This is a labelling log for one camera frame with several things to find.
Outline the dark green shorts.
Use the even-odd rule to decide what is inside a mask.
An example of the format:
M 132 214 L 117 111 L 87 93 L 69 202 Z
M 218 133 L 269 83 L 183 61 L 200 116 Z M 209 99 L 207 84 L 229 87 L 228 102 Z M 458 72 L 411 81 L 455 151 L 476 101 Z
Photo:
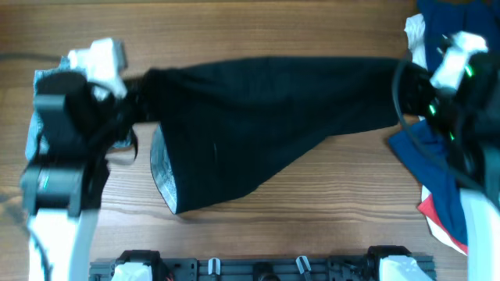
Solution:
M 391 58 L 261 57 L 150 69 L 154 181 L 174 214 L 244 197 L 331 136 L 394 126 Z

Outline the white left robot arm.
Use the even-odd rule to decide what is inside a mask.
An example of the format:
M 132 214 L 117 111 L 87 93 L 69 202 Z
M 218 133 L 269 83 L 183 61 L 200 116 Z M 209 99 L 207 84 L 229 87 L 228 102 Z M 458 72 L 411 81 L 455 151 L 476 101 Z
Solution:
M 31 280 L 85 280 L 111 148 L 136 145 L 136 98 L 123 43 L 74 49 L 34 78 L 33 137 L 22 176 Z

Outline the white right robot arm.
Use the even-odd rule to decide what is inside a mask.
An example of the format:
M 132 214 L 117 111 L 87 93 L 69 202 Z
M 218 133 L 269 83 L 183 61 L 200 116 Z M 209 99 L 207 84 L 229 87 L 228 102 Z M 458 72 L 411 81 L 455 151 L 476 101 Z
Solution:
M 396 66 L 391 97 L 412 114 L 389 143 L 421 182 L 431 229 L 467 257 L 470 280 L 499 277 L 499 54 L 477 34 L 443 37 L 440 64 Z

